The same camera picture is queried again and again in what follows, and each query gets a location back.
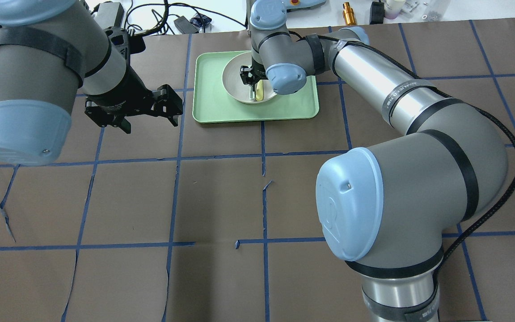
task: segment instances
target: velcro strap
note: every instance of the velcro strap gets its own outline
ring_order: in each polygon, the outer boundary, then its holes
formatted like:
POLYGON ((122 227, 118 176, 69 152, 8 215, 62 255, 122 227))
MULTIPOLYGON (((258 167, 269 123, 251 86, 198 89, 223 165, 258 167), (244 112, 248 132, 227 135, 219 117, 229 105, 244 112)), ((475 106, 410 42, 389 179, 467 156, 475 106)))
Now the velcro strap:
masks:
POLYGON ((18 45, 46 51, 65 61, 65 67, 73 71, 79 79, 79 87, 84 79, 84 61, 80 51, 63 38, 47 31, 30 27, 4 27, 0 29, 0 46, 18 45))
POLYGON ((323 53, 323 46, 317 34, 306 35, 305 40, 311 47, 311 54, 313 55, 313 68, 315 75, 319 75, 325 71, 325 54, 323 53))

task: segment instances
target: blue tape grid line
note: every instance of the blue tape grid line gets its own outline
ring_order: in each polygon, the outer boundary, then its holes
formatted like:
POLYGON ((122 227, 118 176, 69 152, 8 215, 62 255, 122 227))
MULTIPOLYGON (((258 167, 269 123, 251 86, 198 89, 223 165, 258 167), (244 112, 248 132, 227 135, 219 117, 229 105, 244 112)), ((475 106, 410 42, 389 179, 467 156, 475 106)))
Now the blue tape grid line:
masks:
MULTIPOLYGON (((266 157, 283 157, 288 155, 320 155, 320 154, 341 154, 346 153, 348 150, 329 150, 329 151, 297 151, 297 152, 272 152, 266 153, 266 157)), ((263 157, 262 153, 247 153, 247 154, 228 154, 228 155, 200 155, 195 157, 180 157, 184 160, 210 160, 210 159, 240 159, 244 157, 263 157)), ((133 162, 160 162, 160 161, 177 161, 177 157, 164 157, 161 159, 147 158, 147 159, 119 159, 119 160, 99 160, 99 161, 82 161, 82 162, 62 162, 51 163, 50 165, 38 165, 41 167, 74 167, 78 165, 98 165, 110 163, 133 163, 133 162)), ((13 165, 1 165, 0 168, 12 168, 13 165)), ((28 165, 21 165, 21 167, 35 167, 28 165)))
POLYGON ((413 71, 413 73, 416 74, 417 69, 414 67, 413 56, 410 54, 409 42, 407 42, 407 40, 406 40, 405 30, 402 28, 402 24, 398 24, 398 26, 399 26, 399 31, 401 32, 402 42, 405 45, 407 57, 409 58, 410 69, 411 69, 411 71, 413 71))
POLYGON ((506 108, 506 112, 508 116, 511 119, 512 126, 515 130, 515 118, 511 112, 511 109, 507 103, 506 97, 504 97, 504 94, 502 92, 502 89, 500 88, 500 85, 498 83, 498 80, 496 79, 494 75, 494 71, 492 69, 492 65, 490 65, 490 61, 488 60, 488 55, 486 55, 486 51, 484 51, 484 47, 482 45, 482 42, 480 41, 480 37, 478 36, 478 32, 476 31, 476 27, 474 26, 474 22, 472 20, 469 20, 470 27, 472 28, 472 32, 474 33, 474 37, 476 38, 476 42, 478 42, 478 46, 480 47, 480 51, 482 51, 482 56, 484 57, 484 61, 486 62, 486 65, 488 66, 488 71, 490 71, 490 75, 492 75, 492 79, 494 81, 494 85, 496 86, 496 89, 498 90, 498 94, 502 100, 502 103, 504 104, 504 107, 506 108))
MULTIPOLYGON (((327 27, 327 30, 331 33, 333 28, 327 27)), ((351 144, 351 135, 349 134, 349 121, 347 120, 347 109, 345 108, 345 95, 343 94, 343 84, 346 84, 341 77, 337 77, 337 81, 319 82, 318 85, 339 85, 339 98, 341 100, 341 112, 343 113, 343 124, 345 125, 345 137, 347 138, 347 147, 353 148, 351 144)))
MULTIPOLYGON (((184 88, 188 85, 188 65, 190 64, 190 51, 192 49, 192 34, 188 35, 188 49, 186 50, 186 67, 184 68, 184 88)), ((174 246, 174 227, 176 224, 176 206, 178 204, 178 185, 180 183, 180 165, 182 163, 182 143, 184 141, 184 115, 186 115, 186 97, 182 101, 182 110, 184 114, 180 118, 180 136, 178 139, 178 153, 176 159, 176 179, 174 180, 174 195, 172 197, 172 217, 170 219, 170 235, 168 246, 168 257, 166 257, 166 273, 168 273, 168 288, 166 290, 166 304, 164 305, 164 313, 162 322, 166 322, 166 308, 168 306, 168 297, 170 291, 170 272, 172 265, 172 249, 174 246)))
POLYGON ((86 223, 86 215, 89 212, 89 204, 90 204, 90 196, 93 191, 93 185, 94 185, 94 176, 97 173, 97 167, 98 167, 98 156, 101 153, 101 146, 102 146, 102 138, 105 133, 105 128, 101 128, 101 132, 98 134, 98 144, 96 152, 94 153, 94 165, 93 165, 93 171, 90 175, 90 181, 89 181, 89 189, 86 194, 86 200, 84 201, 84 208, 82 212, 82 217, 80 219, 80 227, 79 227, 79 234, 77 237, 77 249, 75 250, 75 268, 73 272, 73 279, 71 280, 71 289, 69 291, 69 298, 67 299, 67 304, 65 305, 65 310, 63 310, 63 314, 61 315, 61 322, 65 322, 65 319, 67 318, 67 311, 69 310, 69 303, 71 299, 71 295, 73 294, 73 288, 75 286, 75 277, 77 276, 77 267, 78 267, 78 256, 80 251, 80 243, 82 242, 82 235, 84 232, 84 224, 86 223))
POLYGON ((273 181, 262 190, 262 213, 263 213, 263 283, 264 283, 264 302, 266 308, 266 322, 270 322, 270 266, 268 261, 268 239, 267 239, 267 188, 273 181))
MULTIPOLYGON (((462 227, 460 227, 460 224, 456 225, 456 227, 458 228, 458 233, 462 234, 462 227)), ((486 318, 486 313, 484 312, 484 306, 482 305, 480 291, 478 291, 478 285, 476 284, 476 277, 474 277, 472 262, 470 261, 470 255, 468 254, 468 247, 466 247, 466 241, 462 242, 462 251, 464 252, 464 259, 466 259, 466 267, 468 267, 468 273, 470 274, 470 283, 472 284, 472 289, 474 290, 476 304, 478 305, 478 310, 480 311, 480 318, 482 318, 483 321, 487 321, 488 319, 486 318)))
POLYGON ((266 123, 260 122, 261 136, 262 136, 262 177, 266 176, 266 123))
MULTIPOLYGON (((443 238, 457 238, 458 233, 444 233, 443 238)), ((515 231, 508 232, 473 232, 469 238, 494 237, 494 236, 515 236, 515 231)), ((288 242, 321 242, 325 237, 290 237, 290 238, 263 238, 237 240, 240 245, 254 243, 288 243, 288 242)), ((172 242, 173 246, 194 246, 195 242, 172 242)), ((83 245, 44 245, 44 246, 0 246, 0 251, 22 251, 22 250, 66 250, 66 249, 121 249, 121 248, 149 248, 168 247, 169 242, 147 242, 147 243, 110 243, 110 244, 83 244, 83 245)))

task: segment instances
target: bottle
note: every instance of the bottle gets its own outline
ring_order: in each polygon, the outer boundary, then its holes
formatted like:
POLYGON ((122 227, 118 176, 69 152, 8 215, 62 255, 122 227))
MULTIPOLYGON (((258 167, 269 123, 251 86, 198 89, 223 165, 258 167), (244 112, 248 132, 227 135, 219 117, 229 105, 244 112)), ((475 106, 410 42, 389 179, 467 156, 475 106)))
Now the bottle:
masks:
POLYGON ((384 17, 391 20, 398 17, 405 2, 406 0, 387 0, 384 4, 384 17))

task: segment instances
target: yellow object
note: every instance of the yellow object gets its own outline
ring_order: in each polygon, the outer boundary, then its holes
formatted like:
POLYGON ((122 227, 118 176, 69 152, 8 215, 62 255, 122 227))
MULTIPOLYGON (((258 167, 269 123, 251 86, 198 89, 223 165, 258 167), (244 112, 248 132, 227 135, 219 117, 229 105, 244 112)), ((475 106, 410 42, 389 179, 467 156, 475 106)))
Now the yellow object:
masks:
POLYGON ((355 26, 357 24, 355 13, 353 12, 353 8, 351 8, 349 2, 345 2, 343 4, 343 19, 345 19, 345 24, 347 26, 355 26))
POLYGON ((256 84, 256 101, 261 102, 263 100, 263 80, 260 80, 256 84))

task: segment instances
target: white table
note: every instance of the white table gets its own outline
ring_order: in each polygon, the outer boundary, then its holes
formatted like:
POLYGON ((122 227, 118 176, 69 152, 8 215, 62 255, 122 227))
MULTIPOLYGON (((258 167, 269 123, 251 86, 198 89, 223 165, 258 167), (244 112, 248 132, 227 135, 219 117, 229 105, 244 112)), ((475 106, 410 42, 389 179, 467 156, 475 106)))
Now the white table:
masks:
MULTIPOLYGON (((386 24, 395 24, 399 22, 420 22, 422 14, 425 11, 423 2, 419 0, 419 6, 413 10, 413 16, 409 17, 401 14, 395 20, 386 20, 386 24)), ((89 6, 94 7, 96 4, 104 2, 103 0, 87 0, 89 6)), ((125 10, 129 8, 131 0, 119 0, 125 10)), ((147 4, 151 2, 159 2, 152 0, 134 0, 134 6, 139 4, 147 4)), ((245 0, 181 0, 186 4, 199 6, 216 12, 230 16, 238 21, 245 20, 245 0)), ((323 27, 344 25, 343 20, 343 0, 327 0, 327 2, 318 8, 311 10, 299 10, 288 14, 287 26, 289 28, 305 28, 305 27, 323 27)), ((355 17, 359 25, 368 24, 369 10, 372 0, 349 0, 349 4, 355 11, 355 17)), ((152 16, 151 9, 155 8, 160 13, 163 12, 163 6, 148 6, 139 8, 129 18, 133 24, 138 24, 143 28, 150 28, 155 25, 156 21, 152 16)), ((194 15, 194 10, 190 8, 171 7, 170 13, 185 16, 190 19, 194 15)), ((243 30, 241 25, 233 21, 220 17, 216 14, 207 13, 212 18, 212 32, 222 31, 238 31, 243 30)), ((444 21, 456 20, 481 20, 495 18, 512 18, 515 17, 515 0, 452 0, 446 10, 444 21)), ((169 21, 173 21, 176 17, 170 17, 169 21)))

